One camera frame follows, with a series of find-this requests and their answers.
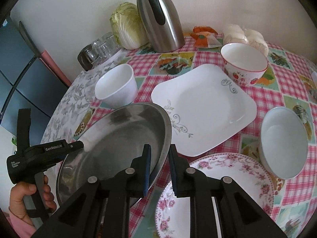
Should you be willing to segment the pink sleeve forearm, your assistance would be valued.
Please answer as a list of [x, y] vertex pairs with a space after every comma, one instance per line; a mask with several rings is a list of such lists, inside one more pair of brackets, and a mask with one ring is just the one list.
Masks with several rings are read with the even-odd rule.
[[25, 208], [13, 212], [9, 208], [7, 220], [21, 238], [30, 238], [36, 232], [36, 228], [27, 215]]

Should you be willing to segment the person's left hand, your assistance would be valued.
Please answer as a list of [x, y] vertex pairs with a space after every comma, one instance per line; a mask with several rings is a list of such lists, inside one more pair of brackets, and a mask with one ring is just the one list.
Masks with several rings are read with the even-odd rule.
[[[46, 175], [44, 175], [43, 191], [46, 206], [51, 209], [52, 213], [54, 213], [57, 209], [57, 205], [54, 201], [54, 195], [51, 192], [51, 187], [48, 185], [48, 177]], [[34, 184], [19, 182], [11, 189], [10, 193], [10, 211], [13, 215], [31, 226], [34, 226], [34, 224], [26, 212], [23, 198], [25, 196], [30, 196], [35, 192], [36, 186]]]

